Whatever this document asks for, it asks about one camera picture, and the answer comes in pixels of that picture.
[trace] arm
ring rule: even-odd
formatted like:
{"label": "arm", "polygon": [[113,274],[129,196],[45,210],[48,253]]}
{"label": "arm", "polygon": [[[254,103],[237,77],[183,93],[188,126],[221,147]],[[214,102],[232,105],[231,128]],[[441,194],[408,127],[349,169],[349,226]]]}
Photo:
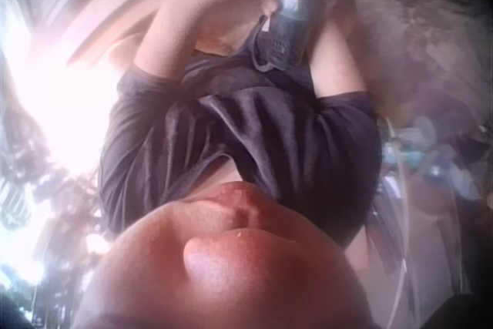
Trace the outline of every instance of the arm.
{"label": "arm", "polygon": [[328,21],[320,33],[310,58],[310,70],[317,98],[366,91],[346,39],[333,21]]}
{"label": "arm", "polygon": [[310,70],[318,98],[366,91],[346,42],[354,26],[355,1],[329,2],[330,17],[321,25],[310,53]]}
{"label": "arm", "polygon": [[218,7],[245,0],[165,0],[140,46],[135,65],[150,75],[178,79],[196,44],[200,20]]}

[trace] skin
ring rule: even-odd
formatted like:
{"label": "skin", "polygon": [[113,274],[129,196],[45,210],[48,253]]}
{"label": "skin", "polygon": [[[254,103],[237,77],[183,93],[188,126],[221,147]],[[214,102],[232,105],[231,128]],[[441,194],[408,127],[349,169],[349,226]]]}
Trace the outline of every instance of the skin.
{"label": "skin", "polygon": [[159,208],[99,265],[75,325],[113,314],[159,327],[366,327],[344,255],[255,186],[228,183]]}
{"label": "skin", "polygon": [[[200,20],[242,1],[165,0],[134,63],[179,79]],[[331,20],[317,31],[310,69],[319,97],[365,89]],[[325,233],[252,184],[216,183],[160,207],[119,237],[93,276],[75,327],[106,327],[104,315],[139,327],[370,327],[364,292]]]}

